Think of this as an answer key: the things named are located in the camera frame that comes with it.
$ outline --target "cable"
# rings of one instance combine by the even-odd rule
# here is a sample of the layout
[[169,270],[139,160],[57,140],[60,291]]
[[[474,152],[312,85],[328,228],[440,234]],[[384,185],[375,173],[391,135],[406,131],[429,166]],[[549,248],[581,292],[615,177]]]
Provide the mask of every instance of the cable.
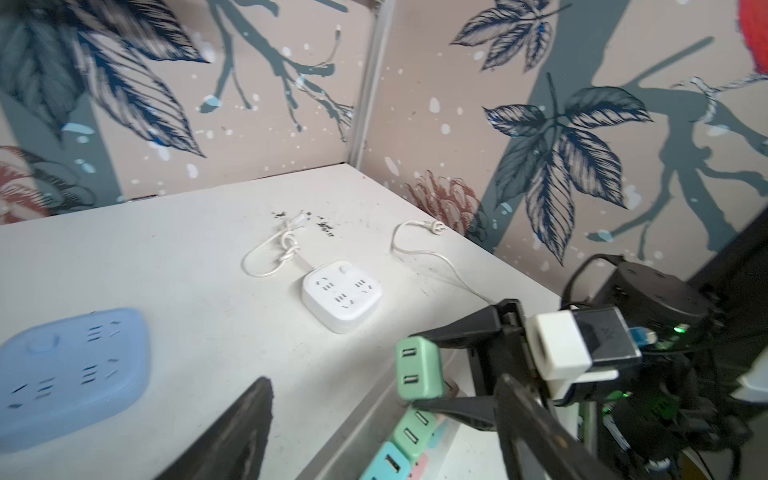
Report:
[[[274,235],[264,240],[262,243],[259,243],[256,245],[253,249],[250,250],[250,252],[245,254],[245,257],[240,261],[240,268],[245,272],[246,275],[249,276],[255,276],[256,278],[264,278],[265,276],[270,276],[274,273],[276,273],[280,268],[285,265],[285,263],[292,259],[293,256],[298,256],[302,260],[304,260],[301,255],[299,255],[299,243],[296,242],[296,238],[293,237],[293,231],[298,230],[301,228],[302,225],[304,225],[308,221],[309,217],[304,212],[299,212],[298,215],[296,215],[294,218],[290,220],[286,220],[283,223],[283,228],[275,232]],[[277,266],[275,266],[272,270],[268,272],[263,273],[253,273],[248,271],[246,267],[246,261],[248,260],[248,257],[255,252],[256,250],[260,249],[264,245],[267,245],[269,242],[275,240],[277,237],[280,237],[280,246],[283,247],[283,250],[285,250],[285,253],[281,255],[277,259]],[[304,260],[304,263],[307,265],[310,265],[309,262]]]
[[576,282],[576,279],[578,278],[578,276],[581,275],[581,272],[583,272],[589,266],[590,263],[598,259],[607,260],[611,264],[617,266],[619,263],[624,262],[624,255],[608,255],[606,253],[598,253],[596,255],[593,255],[587,258],[584,261],[584,263],[582,263],[576,269],[574,274],[568,280],[568,283],[565,284],[565,288],[563,289],[563,295],[560,300],[560,310],[565,310],[566,306],[571,302],[571,291],[574,288],[574,283]]
[[735,342],[747,342],[750,340],[760,339],[764,336],[768,336],[768,329],[755,330],[754,332],[741,333],[740,335],[734,335],[725,339],[720,339],[718,342],[701,343],[700,345],[691,346],[686,349],[669,349],[669,350],[641,350],[643,355],[682,355],[684,353],[703,352],[704,350],[711,349],[713,347],[726,345],[728,343]]
[[712,475],[712,471],[710,470],[710,466],[707,465],[707,463],[704,461],[704,457],[701,456],[701,454],[699,453],[698,450],[696,450],[696,449],[691,449],[691,450],[693,450],[694,453],[696,454],[696,456],[699,457],[699,462],[701,462],[701,465],[704,467],[705,470],[707,470],[707,475],[710,476],[710,480],[715,480],[715,476]]
[[459,282],[462,283],[464,288],[466,288],[469,292],[474,293],[476,296],[482,298],[486,302],[488,302],[489,305],[495,305],[496,302],[493,300],[490,300],[488,297],[483,296],[482,294],[478,293],[477,290],[473,289],[469,286],[468,283],[464,281],[464,278],[462,278],[461,274],[456,269],[456,266],[453,264],[451,260],[448,260],[447,257],[444,255],[441,255],[440,253],[433,252],[431,250],[405,250],[403,248],[400,248],[395,243],[395,239],[397,238],[397,233],[400,231],[402,227],[405,225],[416,225],[417,227],[424,227],[426,229],[429,229],[430,232],[434,233],[435,235],[439,235],[440,232],[443,230],[446,230],[448,227],[441,222],[440,220],[435,220],[433,222],[422,222],[419,220],[407,220],[395,228],[395,233],[392,234],[392,250],[398,251],[400,253],[407,253],[408,255],[432,255],[433,257],[438,257],[440,260],[446,262],[448,266],[451,267],[451,270],[453,270],[454,275],[456,275],[456,278]]
[[728,480],[737,480],[741,474],[741,448],[733,446],[730,451],[733,452],[733,463],[730,466]]
[[571,308],[572,306],[579,306],[583,308],[594,308],[594,305],[592,305],[589,302],[568,302],[565,305],[560,305],[560,310],[566,310]]

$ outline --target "power cord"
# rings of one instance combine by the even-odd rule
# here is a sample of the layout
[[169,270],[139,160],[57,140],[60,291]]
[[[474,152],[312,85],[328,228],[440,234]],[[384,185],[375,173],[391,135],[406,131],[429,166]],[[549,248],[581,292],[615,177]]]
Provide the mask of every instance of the power cord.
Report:
[[[296,238],[293,236],[293,232],[295,230],[298,230],[301,228],[310,218],[304,213],[299,212],[298,215],[296,215],[294,218],[290,220],[285,220],[283,223],[283,228],[278,230],[274,235],[264,240],[262,243],[259,243],[256,245],[253,249],[251,249],[250,252],[245,254],[245,257],[240,261],[240,268],[245,272],[246,275],[249,276],[255,276],[256,278],[264,278],[265,276],[270,276],[276,273],[280,268],[282,268],[285,263],[292,259],[294,256],[298,256],[301,258],[301,260],[304,260],[304,263],[312,267],[309,262],[307,262],[301,255],[299,255],[299,243],[296,241]],[[250,255],[255,252],[256,250],[260,249],[264,245],[267,245],[269,242],[275,240],[277,237],[280,237],[280,246],[283,247],[283,250],[285,250],[285,253],[278,257],[277,259],[277,266],[275,266],[272,270],[268,272],[262,272],[262,273],[254,273],[250,272],[248,268],[246,267],[246,261],[250,257]]]
[[398,247],[396,243],[397,233],[405,225],[416,225],[417,227],[424,227],[430,232],[434,233],[435,235],[439,235],[443,230],[448,229],[448,227],[440,220],[435,220],[433,222],[426,222],[426,221],[420,221],[420,220],[407,220],[401,223],[400,225],[398,225],[397,228],[395,228],[395,233],[392,234],[392,250],[398,251],[400,253],[406,253],[408,255],[432,255],[433,257],[438,257],[440,260],[446,262],[448,266],[451,267],[451,270],[453,270],[453,273],[454,275],[456,275],[456,278],[458,279],[458,281],[461,282],[464,288],[466,288],[470,293],[474,293],[476,296],[482,298],[483,300],[488,302],[489,305],[496,304],[496,302],[489,299],[487,296],[482,295],[477,290],[469,286],[469,284],[464,281],[464,278],[458,272],[453,262],[451,260],[448,260],[448,257],[446,257],[445,255],[442,255],[437,252],[433,252],[432,250],[406,250],[404,248]]

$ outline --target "green power strip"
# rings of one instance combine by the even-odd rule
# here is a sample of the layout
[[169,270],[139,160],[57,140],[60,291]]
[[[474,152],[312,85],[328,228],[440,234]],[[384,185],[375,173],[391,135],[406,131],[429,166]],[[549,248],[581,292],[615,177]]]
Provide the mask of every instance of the green power strip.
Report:
[[400,340],[395,348],[397,393],[404,400],[445,396],[440,348],[421,336]]

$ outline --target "teal power strip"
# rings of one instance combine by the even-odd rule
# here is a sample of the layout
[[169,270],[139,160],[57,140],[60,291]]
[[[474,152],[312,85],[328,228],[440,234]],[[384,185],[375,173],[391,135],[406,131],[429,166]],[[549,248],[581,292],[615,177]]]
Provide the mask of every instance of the teal power strip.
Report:
[[368,465],[360,480],[406,480],[411,474],[408,459],[391,442],[386,442]]

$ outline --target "white table surface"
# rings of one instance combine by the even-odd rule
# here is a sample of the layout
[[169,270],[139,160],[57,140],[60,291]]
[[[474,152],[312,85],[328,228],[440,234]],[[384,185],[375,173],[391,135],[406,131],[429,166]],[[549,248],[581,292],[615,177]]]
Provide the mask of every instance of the white table surface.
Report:
[[[275,213],[300,210],[312,214],[297,237],[303,257],[315,266],[350,260],[382,284],[377,311],[347,335],[304,308],[300,260],[266,279],[240,270],[242,256],[280,224]],[[0,455],[0,478],[153,478],[260,376],[275,394],[260,477],[295,478],[391,365],[399,339],[485,306],[440,260],[390,253],[398,223],[428,218],[344,164],[0,227],[0,343],[121,306],[144,314],[151,343],[149,386],[135,404]],[[400,239],[444,253],[477,290],[519,298],[528,315],[558,307],[554,293],[457,233],[407,227]],[[264,249],[254,267],[277,252]],[[474,392],[467,366],[457,380]],[[462,426],[441,478],[470,472],[505,478],[495,433]]]

